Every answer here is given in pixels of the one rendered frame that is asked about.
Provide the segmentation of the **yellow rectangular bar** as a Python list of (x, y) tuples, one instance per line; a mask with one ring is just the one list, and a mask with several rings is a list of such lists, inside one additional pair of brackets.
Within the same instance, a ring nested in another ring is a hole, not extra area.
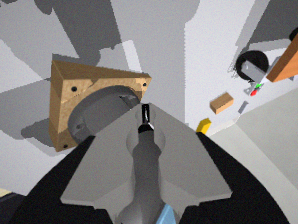
[(211, 123), (212, 122), (209, 120), (209, 118), (200, 121), (196, 132), (203, 132), (204, 134), (206, 134)]

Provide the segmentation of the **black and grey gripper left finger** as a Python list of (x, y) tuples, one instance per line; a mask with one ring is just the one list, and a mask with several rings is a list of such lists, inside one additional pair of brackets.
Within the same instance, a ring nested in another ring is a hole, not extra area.
[(89, 135), (33, 187), (8, 224), (89, 224), (95, 209), (121, 224), (134, 198), (132, 153), (145, 112), (140, 103)]

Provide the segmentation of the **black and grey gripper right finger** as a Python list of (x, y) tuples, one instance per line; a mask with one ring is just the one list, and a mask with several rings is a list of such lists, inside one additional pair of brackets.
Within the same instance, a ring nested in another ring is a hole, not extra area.
[(203, 132), (196, 132), (152, 103), (147, 120), (160, 148), (161, 199), (176, 224), (187, 206), (199, 206), (204, 223), (290, 224), (262, 183)]

